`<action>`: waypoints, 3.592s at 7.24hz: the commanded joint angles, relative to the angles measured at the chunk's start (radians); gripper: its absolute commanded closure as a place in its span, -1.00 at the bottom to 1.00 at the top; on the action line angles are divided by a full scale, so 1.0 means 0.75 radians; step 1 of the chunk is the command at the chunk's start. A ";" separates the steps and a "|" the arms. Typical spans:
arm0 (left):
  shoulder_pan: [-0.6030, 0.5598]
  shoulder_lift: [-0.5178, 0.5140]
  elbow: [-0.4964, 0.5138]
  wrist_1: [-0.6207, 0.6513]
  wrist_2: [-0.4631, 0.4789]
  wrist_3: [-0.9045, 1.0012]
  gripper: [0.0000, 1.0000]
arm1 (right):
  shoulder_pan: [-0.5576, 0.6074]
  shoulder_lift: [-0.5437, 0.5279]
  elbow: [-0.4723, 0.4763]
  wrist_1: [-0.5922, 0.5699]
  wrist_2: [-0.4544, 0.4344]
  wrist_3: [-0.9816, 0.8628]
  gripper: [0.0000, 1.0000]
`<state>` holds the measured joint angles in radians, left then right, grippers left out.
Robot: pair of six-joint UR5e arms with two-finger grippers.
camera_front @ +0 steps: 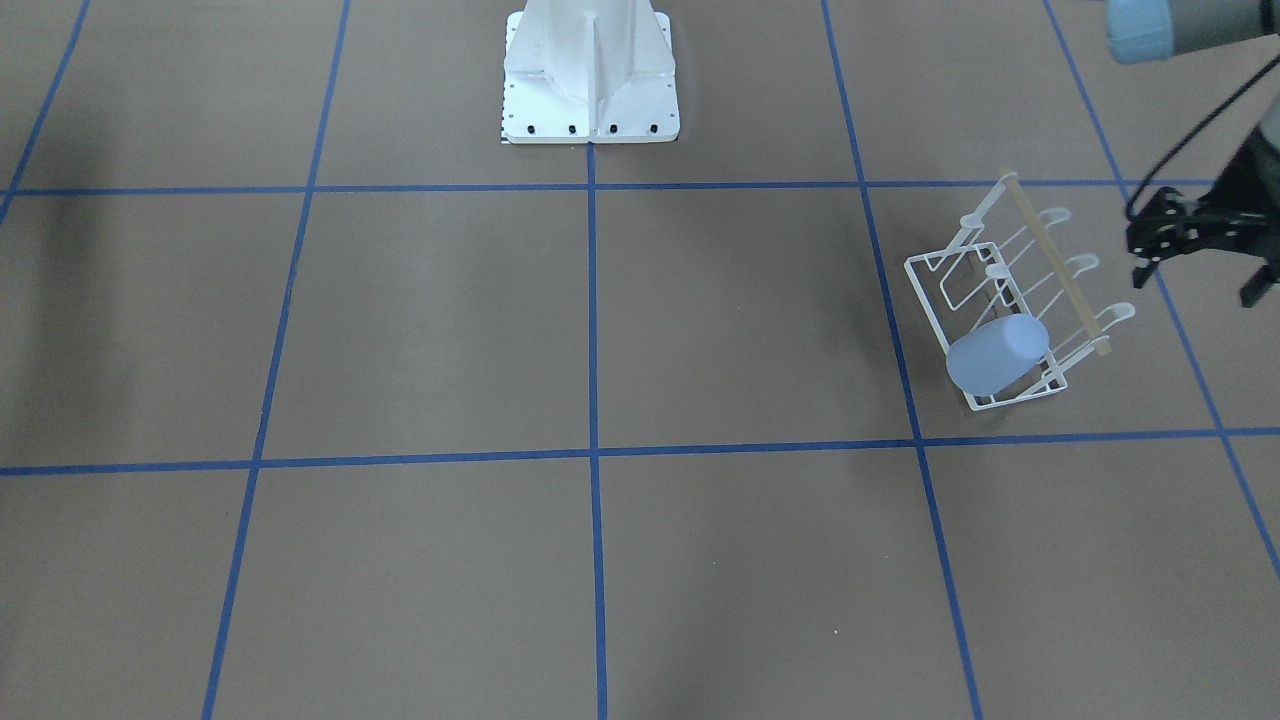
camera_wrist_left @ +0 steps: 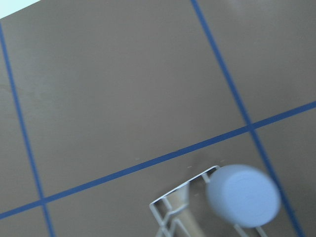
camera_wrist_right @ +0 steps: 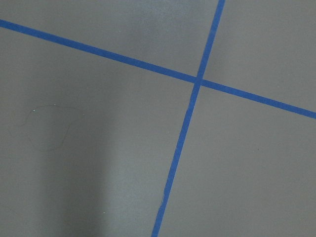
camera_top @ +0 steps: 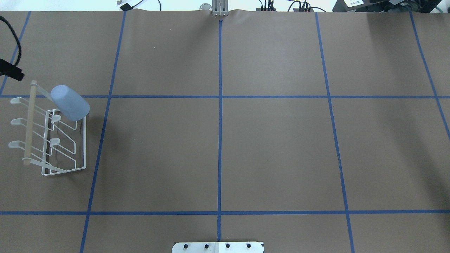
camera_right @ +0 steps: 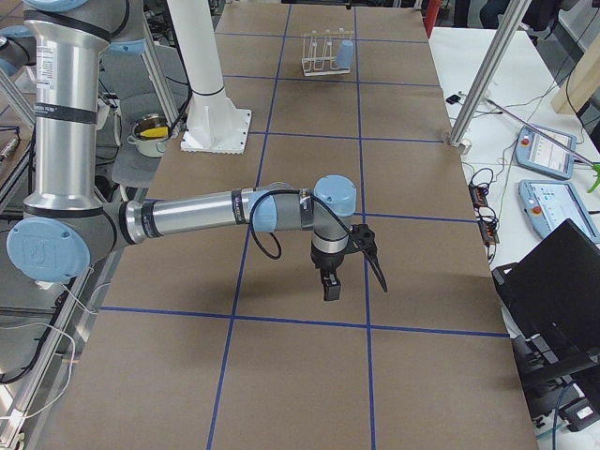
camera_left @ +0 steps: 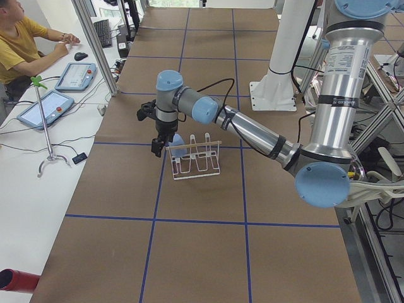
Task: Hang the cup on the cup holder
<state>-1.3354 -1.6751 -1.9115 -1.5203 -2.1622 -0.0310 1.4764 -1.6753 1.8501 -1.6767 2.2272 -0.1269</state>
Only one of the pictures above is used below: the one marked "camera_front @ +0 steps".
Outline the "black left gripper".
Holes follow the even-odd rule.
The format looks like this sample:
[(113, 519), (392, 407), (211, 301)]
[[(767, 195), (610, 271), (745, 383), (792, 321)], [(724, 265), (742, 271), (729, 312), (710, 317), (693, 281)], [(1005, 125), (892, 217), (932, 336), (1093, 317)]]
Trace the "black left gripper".
[(1135, 290), (1148, 283), (1165, 259), (1184, 254), (1197, 213), (1208, 217), (1199, 231), (1207, 249), (1263, 259), (1238, 291), (1242, 307), (1256, 307), (1279, 283), (1279, 151), (1263, 131), (1247, 136), (1199, 202), (1162, 187), (1128, 220)]

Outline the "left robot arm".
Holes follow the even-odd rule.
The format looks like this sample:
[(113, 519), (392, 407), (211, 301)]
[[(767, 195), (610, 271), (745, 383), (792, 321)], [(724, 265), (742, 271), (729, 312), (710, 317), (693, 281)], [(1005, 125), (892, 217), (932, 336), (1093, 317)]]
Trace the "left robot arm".
[[(1175, 56), (1277, 36), (1275, 1), (1107, 1), (1106, 32), (1111, 58), (1124, 65), (1166, 61)], [(1272, 59), (1252, 74), (1166, 151), (1126, 200), (1126, 250), (1134, 258), (1134, 288), (1143, 288), (1158, 266), (1196, 252), (1230, 252), (1261, 261), (1240, 287), (1239, 302), (1254, 307), (1279, 283), (1279, 129), (1271, 102), (1210, 190), (1192, 199), (1174, 187), (1139, 196), (1164, 168), (1277, 69)]]

